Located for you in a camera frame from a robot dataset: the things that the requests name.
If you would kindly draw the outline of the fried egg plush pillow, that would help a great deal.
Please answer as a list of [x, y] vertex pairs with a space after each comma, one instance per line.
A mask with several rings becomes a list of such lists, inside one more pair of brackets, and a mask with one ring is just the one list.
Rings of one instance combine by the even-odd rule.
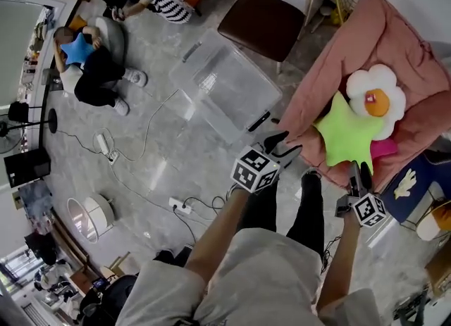
[[397, 86], [396, 74], [386, 65], [375, 64], [369, 70], [352, 73], [347, 80], [346, 94], [355, 113], [383, 121], [374, 141], [390, 137], [395, 123], [404, 117], [406, 96]]

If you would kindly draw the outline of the blue star plush pillow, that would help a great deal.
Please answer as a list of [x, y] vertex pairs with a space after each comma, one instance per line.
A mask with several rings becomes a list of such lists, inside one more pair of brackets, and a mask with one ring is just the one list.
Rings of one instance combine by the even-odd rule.
[[61, 50], [66, 54], [66, 65], [84, 64], [88, 56], [94, 52], [94, 47], [87, 43], [83, 33], [80, 33], [73, 42], [62, 44]]

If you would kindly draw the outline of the grey beanbag seat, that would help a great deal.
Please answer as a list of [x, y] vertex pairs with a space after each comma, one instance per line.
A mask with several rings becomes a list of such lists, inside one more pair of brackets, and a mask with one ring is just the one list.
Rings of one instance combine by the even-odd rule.
[[[125, 40], [120, 25], [103, 16], [90, 18], [87, 25], [99, 28], [102, 44], [109, 50], [113, 61], [123, 65]], [[68, 94], [74, 94], [75, 86], [81, 76], [82, 68], [76, 64], [67, 65], [66, 70], [60, 74], [64, 91]]]

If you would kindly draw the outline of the shelf of small goods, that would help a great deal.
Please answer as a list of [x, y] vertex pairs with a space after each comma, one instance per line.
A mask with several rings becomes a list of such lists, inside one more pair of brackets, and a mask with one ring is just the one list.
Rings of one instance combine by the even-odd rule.
[[20, 80], [21, 84], [28, 86], [32, 83], [44, 41], [47, 38], [48, 32], [54, 28], [54, 24], [54, 8], [43, 6], [25, 53]]

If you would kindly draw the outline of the pink star plush pillow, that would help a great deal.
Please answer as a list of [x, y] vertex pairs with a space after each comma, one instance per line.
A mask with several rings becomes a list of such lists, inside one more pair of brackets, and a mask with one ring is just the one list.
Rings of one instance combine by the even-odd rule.
[[393, 155], [398, 152], [397, 144], [391, 139], [372, 141], [370, 144], [371, 159]]

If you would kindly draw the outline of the black cabinet box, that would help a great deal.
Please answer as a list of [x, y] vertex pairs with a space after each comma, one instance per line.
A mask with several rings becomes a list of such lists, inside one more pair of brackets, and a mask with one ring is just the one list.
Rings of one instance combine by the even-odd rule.
[[5, 157], [4, 164], [11, 188], [38, 180], [51, 172], [51, 159], [43, 147]]

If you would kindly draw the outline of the person's right forearm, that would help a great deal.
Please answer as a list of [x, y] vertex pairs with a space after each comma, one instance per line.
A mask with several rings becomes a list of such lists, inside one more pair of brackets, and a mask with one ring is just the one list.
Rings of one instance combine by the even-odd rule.
[[316, 304], [317, 313], [320, 313], [326, 306], [347, 296], [350, 290], [360, 224], [354, 211], [347, 212], [343, 220], [342, 236], [326, 273], [320, 297]]

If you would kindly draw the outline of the clear plastic storage bin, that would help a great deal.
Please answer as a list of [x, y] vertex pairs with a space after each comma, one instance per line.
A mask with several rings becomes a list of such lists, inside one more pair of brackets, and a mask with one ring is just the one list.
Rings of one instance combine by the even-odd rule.
[[259, 123], [282, 97], [252, 60], [212, 29], [175, 64], [169, 79], [228, 144]]

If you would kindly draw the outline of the navy blue chair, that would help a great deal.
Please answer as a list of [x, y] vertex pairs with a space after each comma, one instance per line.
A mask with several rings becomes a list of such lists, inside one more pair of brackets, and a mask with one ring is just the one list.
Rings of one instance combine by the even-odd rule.
[[[416, 184], [410, 196], [395, 199], [393, 191], [410, 168], [416, 172]], [[445, 199], [451, 200], [451, 153], [426, 150], [410, 161], [383, 190], [381, 198], [385, 208], [396, 221], [405, 221], [434, 182], [440, 186]]]

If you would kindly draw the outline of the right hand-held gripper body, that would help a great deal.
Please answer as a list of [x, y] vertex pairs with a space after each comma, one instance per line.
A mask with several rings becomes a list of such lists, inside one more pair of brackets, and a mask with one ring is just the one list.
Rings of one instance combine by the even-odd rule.
[[350, 182], [349, 191], [336, 202], [335, 217], [353, 212], [363, 227], [373, 227], [387, 217], [383, 201], [373, 193], [373, 187]]

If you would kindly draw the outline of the green star plush pillow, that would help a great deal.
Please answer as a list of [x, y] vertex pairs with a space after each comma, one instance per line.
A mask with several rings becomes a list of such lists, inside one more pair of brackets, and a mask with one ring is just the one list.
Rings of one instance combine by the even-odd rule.
[[383, 126], [381, 118], [355, 113], [341, 92], [333, 96], [329, 112], [314, 123], [325, 144], [327, 166], [356, 161], [367, 164], [370, 173], [373, 173], [371, 142]]

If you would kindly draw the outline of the white hand-shaped plush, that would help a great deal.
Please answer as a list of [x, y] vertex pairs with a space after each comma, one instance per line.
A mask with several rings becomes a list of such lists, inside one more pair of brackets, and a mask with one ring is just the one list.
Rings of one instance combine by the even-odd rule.
[[416, 172], [410, 168], [393, 191], [395, 199], [410, 196], [410, 190], [415, 184]]

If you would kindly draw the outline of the brown seat wooden chair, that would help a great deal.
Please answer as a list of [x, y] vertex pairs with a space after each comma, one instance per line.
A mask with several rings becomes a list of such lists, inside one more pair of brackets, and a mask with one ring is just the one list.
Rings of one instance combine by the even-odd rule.
[[313, 0], [304, 11], [283, 0], [237, 0], [218, 26], [226, 39], [277, 63], [277, 73], [308, 23]]

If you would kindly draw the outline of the person's grey shirt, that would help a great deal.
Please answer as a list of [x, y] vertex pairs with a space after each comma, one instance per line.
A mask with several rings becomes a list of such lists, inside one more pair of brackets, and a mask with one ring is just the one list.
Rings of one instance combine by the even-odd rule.
[[380, 326], [376, 300], [360, 289], [313, 312], [319, 255], [281, 234], [243, 229], [212, 281], [150, 261], [116, 326]]

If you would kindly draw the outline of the orange white gold-frame chair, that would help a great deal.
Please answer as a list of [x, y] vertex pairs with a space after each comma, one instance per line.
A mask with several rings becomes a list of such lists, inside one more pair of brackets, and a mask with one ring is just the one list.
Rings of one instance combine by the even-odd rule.
[[430, 242], [451, 233], [451, 200], [425, 196], [400, 226]]

